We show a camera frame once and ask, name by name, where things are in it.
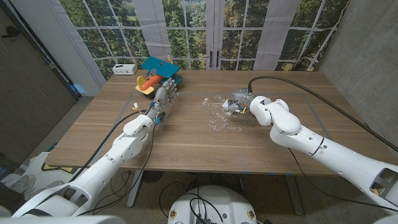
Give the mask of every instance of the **door handle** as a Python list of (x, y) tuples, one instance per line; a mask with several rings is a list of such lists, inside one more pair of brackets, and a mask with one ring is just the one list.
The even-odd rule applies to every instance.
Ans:
[(6, 32), (7, 32), (7, 35), (2, 35), (1, 36), (2, 38), (16, 37), (16, 36), (19, 35), (19, 33), (21, 33), (19, 31), (19, 29), (15, 28), (13, 26), (7, 26), (6, 27)]
[(220, 57), (220, 51), (217, 50), (217, 61), (216, 61), (216, 68), (218, 68), (218, 58)]
[(218, 68), (218, 62), (219, 62), (222, 58), (225, 58), (225, 57), (221, 57), (221, 56), (220, 56), (220, 51), (217, 50), (217, 63), (216, 63), (216, 67), (217, 67), (217, 68)]
[(210, 51), (210, 64), (209, 67), (211, 68), (211, 66), (213, 65), (213, 51)]
[(210, 58), (209, 67), (211, 68), (211, 66), (213, 66), (213, 51), (211, 50), (211, 51), (210, 51), (210, 56), (205, 57), (205, 58)]

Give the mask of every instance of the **power strip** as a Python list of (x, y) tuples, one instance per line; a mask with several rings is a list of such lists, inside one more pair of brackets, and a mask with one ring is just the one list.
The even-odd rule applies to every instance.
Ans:
[(112, 71), (115, 75), (133, 75), (137, 71), (136, 64), (116, 64)]

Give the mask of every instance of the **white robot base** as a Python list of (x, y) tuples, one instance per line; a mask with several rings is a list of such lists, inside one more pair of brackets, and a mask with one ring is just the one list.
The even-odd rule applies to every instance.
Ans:
[(197, 187), (179, 197), (169, 211), (168, 224), (203, 223), (256, 224), (253, 206), (237, 192), (217, 185)]

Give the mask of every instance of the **table leg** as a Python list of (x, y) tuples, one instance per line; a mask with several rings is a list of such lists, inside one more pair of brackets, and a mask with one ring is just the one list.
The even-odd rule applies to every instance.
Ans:
[(137, 184), (131, 189), (131, 191), (129, 193), (129, 197), (127, 199), (128, 207), (132, 207), (136, 203), (136, 198), (137, 198), (139, 186), (141, 184), (141, 177), (142, 177), (142, 174), (140, 175), (140, 172), (141, 172), (140, 170), (136, 170), (134, 173), (134, 178), (132, 180), (132, 184), (134, 185), (134, 183), (136, 181), (137, 181)]
[(301, 198), (299, 194), (299, 188), (297, 187), (296, 179), (293, 175), (286, 175), (285, 181), (289, 190), (290, 198), (292, 199), (294, 212), (297, 215), (303, 215), (303, 205), (301, 204)]

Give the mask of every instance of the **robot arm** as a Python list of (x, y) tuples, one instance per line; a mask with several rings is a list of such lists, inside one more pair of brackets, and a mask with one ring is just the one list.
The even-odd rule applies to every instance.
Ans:
[(123, 133), (114, 140), (105, 156), (74, 181), (37, 194), (12, 217), (74, 217), (92, 209), (116, 171), (141, 152), (143, 143), (148, 139), (147, 131), (163, 120), (165, 112), (177, 96), (176, 90), (174, 80), (169, 78), (157, 90), (146, 114), (140, 114), (123, 127)]
[[(259, 124), (271, 128), (271, 139), (305, 153), (355, 185), (378, 205), (398, 210), (398, 166), (377, 161), (311, 131), (289, 112), (283, 100), (271, 101), (242, 89), (233, 91), (225, 111), (247, 107)], [(392, 215), (397, 212), (386, 210)]]

